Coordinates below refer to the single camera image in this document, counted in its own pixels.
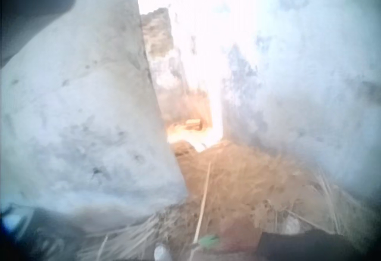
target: white object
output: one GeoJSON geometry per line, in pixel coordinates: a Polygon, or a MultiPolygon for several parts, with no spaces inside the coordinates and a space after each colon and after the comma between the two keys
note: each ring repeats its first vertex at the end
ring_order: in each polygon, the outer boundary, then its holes
{"type": "Polygon", "coordinates": [[[154,252],[155,261],[172,261],[169,249],[164,245],[159,243],[154,252]]]}
{"type": "Polygon", "coordinates": [[[288,216],[282,226],[282,234],[294,235],[300,233],[300,221],[292,216],[288,216]]]}

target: wooden stick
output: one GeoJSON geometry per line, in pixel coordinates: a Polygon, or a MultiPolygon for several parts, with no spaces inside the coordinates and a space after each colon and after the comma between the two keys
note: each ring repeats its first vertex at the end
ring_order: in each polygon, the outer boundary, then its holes
{"type": "Polygon", "coordinates": [[[205,184],[204,184],[204,196],[202,197],[200,216],[198,218],[198,223],[197,223],[196,233],[195,233],[195,238],[193,239],[193,243],[197,243],[197,241],[198,241],[198,235],[200,233],[200,228],[201,228],[201,223],[202,223],[202,217],[204,215],[205,203],[206,203],[206,200],[207,200],[210,169],[211,169],[211,163],[209,163],[209,165],[208,165],[207,178],[206,178],[205,184]]]}
{"type": "Polygon", "coordinates": [[[99,260],[100,260],[100,258],[101,258],[101,254],[102,254],[103,248],[104,248],[105,245],[106,245],[107,239],[108,239],[108,234],[106,235],[105,240],[103,240],[102,245],[101,245],[101,247],[99,248],[98,254],[96,255],[96,261],[99,261],[99,260]]]}

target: green object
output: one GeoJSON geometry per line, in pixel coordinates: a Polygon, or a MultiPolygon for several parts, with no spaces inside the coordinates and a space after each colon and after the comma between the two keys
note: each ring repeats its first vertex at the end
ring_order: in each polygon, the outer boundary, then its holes
{"type": "Polygon", "coordinates": [[[198,240],[198,244],[201,247],[206,248],[206,249],[209,249],[213,246],[218,245],[219,242],[220,242],[220,239],[218,236],[216,236],[216,234],[206,235],[206,236],[204,236],[198,240]]]}

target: hand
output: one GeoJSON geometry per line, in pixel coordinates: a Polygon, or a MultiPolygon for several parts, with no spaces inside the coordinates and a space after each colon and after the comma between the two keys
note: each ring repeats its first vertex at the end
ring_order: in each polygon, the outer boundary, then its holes
{"type": "Polygon", "coordinates": [[[248,217],[224,220],[218,234],[219,242],[210,250],[220,253],[254,252],[261,234],[262,230],[254,227],[248,217]]]}

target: dry grass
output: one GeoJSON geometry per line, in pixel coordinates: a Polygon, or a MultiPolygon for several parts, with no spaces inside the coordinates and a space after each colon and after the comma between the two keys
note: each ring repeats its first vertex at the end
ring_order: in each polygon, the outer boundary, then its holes
{"type": "MultiPolygon", "coordinates": [[[[359,249],[365,249],[372,236],[376,215],[331,185],[321,171],[312,173],[292,160],[226,141],[201,153],[185,142],[174,144],[173,149],[189,190],[188,200],[135,229],[126,228],[115,237],[109,232],[102,256],[115,252],[119,258],[136,257],[140,253],[133,249],[141,251],[137,245],[143,245],[143,240],[169,244],[174,260],[184,256],[193,243],[210,163],[200,236],[218,232],[223,219],[241,215],[250,216],[255,226],[267,232],[281,232],[285,217],[293,215],[302,228],[340,233],[359,249]]],[[[96,259],[105,235],[82,252],[82,260],[96,259]]]]}

